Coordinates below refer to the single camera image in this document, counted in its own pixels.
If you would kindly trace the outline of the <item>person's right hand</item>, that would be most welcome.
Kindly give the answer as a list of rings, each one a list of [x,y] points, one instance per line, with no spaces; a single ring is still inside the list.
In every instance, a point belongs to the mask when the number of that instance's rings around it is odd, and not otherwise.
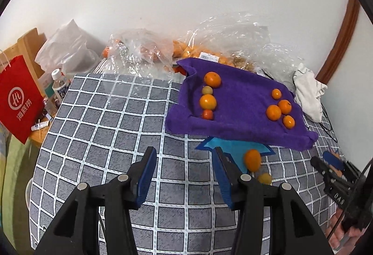
[[[334,215],[329,219],[328,221],[328,228],[326,228],[326,233],[325,235],[328,236],[330,232],[332,231],[332,228],[335,226],[337,223],[339,217],[341,216],[343,210],[338,208],[335,212]],[[365,234],[366,229],[364,228],[363,230],[359,230],[358,228],[353,228],[351,227],[348,230],[348,233],[345,234],[343,229],[341,228],[341,225],[338,225],[334,233],[331,235],[329,239],[329,245],[333,249],[337,249],[340,246],[341,241],[343,240],[344,236],[348,236],[348,240],[344,243],[344,245],[339,249],[337,254],[351,254],[352,251],[355,248],[355,244]]]

